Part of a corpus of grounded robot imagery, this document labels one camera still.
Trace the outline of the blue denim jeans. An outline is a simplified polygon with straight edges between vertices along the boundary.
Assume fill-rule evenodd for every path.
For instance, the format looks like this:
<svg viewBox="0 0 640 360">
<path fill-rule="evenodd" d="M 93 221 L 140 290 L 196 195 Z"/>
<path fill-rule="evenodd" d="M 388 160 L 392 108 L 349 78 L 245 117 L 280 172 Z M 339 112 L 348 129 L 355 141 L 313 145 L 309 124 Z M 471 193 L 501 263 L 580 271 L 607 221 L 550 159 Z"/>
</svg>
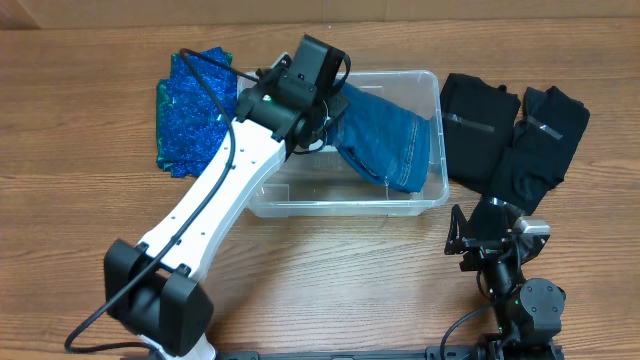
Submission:
<svg viewBox="0 0 640 360">
<path fill-rule="evenodd" d="M 428 171 L 429 121 L 351 84 L 342 92 L 349 107 L 328 129 L 327 144 L 366 180 L 395 191 L 420 192 Z"/>
</svg>

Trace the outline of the blue sequin garment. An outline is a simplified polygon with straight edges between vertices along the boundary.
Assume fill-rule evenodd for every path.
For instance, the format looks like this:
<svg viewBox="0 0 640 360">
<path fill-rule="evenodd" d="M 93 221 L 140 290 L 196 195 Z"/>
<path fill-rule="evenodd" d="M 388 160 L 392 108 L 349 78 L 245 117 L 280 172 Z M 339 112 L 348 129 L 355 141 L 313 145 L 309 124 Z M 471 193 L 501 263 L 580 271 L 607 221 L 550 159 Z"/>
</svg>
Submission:
<svg viewBox="0 0 640 360">
<path fill-rule="evenodd" d="M 232 54 L 221 47 L 202 53 L 231 65 Z M 189 56 L 204 82 L 233 119 L 237 76 Z M 171 58 L 170 76 L 156 86 L 157 166 L 174 178 L 198 177 L 210 163 L 228 130 L 219 109 L 179 54 Z"/>
</svg>

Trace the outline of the black garment with tape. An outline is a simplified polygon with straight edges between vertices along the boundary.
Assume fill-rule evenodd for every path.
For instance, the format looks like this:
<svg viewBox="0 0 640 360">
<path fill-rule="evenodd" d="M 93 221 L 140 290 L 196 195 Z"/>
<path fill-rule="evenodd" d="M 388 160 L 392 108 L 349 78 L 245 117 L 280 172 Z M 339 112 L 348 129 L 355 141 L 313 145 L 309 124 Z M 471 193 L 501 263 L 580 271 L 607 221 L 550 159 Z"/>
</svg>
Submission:
<svg viewBox="0 0 640 360">
<path fill-rule="evenodd" d="M 504 85 L 451 73 L 440 94 L 448 176 L 483 193 L 511 141 L 521 102 Z"/>
</svg>

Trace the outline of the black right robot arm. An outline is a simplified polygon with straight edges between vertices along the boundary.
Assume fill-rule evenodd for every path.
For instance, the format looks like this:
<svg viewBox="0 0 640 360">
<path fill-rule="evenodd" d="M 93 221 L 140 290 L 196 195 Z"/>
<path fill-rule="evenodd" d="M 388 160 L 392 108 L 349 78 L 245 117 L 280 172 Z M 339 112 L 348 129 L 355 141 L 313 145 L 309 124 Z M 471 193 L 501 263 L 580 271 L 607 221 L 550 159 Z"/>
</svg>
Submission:
<svg viewBox="0 0 640 360">
<path fill-rule="evenodd" d="M 526 278 L 523 265 L 536 258 L 551 235 L 543 219 L 504 202 L 480 201 L 467 218 L 451 209 L 446 255 L 460 255 L 460 270 L 476 274 L 487 303 L 454 322 L 442 336 L 433 359 L 563 359 L 554 343 L 562 329 L 565 291 L 544 278 Z M 447 340 L 464 322 L 491 310 L 498 330 L 471 346 L 449 347 Z"/>
</svg>

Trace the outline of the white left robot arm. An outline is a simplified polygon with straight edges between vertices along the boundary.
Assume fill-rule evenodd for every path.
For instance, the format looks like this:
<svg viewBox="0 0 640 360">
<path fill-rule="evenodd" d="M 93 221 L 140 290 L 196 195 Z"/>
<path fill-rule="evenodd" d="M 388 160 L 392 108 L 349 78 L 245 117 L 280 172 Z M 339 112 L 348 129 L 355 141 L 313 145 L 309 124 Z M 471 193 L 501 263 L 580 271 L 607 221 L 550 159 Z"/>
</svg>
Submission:
<svg viewBox="0 0 640 360">
<path fill-rule="evenodd" d="M 151 359 L 215 358 L 205 335 L 214 307 L 203 283 L 219 246 L 257 187 L 349 105 L 334 70 L 275 66 L 254 82 L 178 205 L 136 245 L 117 240 L 105 254 L 106 312 L 139 336 Z"/>
</svg>

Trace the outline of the clear plastic storage container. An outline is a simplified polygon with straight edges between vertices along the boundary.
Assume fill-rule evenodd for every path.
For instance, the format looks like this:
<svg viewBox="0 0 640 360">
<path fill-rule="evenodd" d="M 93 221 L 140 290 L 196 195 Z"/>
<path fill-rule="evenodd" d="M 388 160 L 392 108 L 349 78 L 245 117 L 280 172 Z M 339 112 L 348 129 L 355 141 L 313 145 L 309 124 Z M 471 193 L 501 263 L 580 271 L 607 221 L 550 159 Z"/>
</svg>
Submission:
<svg viewBox="0 0 640 360">
<path fill-rule="evenodd" d="M 417 216 L 449 198 L 439 81 L 428 70 L 352 72 L 347 82 L 426 120 L 426 180 L 417 193 L 375 185 L 359 175 L 333 146 L 292 155 L 248 203 L 258 217 Z"/>
</svg>

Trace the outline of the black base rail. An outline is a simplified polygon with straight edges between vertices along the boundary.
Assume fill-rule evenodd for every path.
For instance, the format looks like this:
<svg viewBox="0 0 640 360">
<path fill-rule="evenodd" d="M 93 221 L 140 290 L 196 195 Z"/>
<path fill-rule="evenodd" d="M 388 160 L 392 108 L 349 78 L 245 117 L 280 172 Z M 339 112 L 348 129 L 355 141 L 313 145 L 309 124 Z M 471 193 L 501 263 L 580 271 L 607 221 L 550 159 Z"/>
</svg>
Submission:
<svg viewBox="0 0 640 360">
<path fill-rule="evenodd" d="M 553 352 L 549 349 L 533 348 L 529 352 L 504 348 L 498 357 L 477 345 L 446 346 L 446 360 L 564 360 L 561 346 Z M 216 360 L 441 360 L 439 346 L 428 346 L 424 350 L 376 350 L 356 352 L 300 352 L 300 353 L 258 353 L 256 351 L 220 352 Z"/>
</svg>

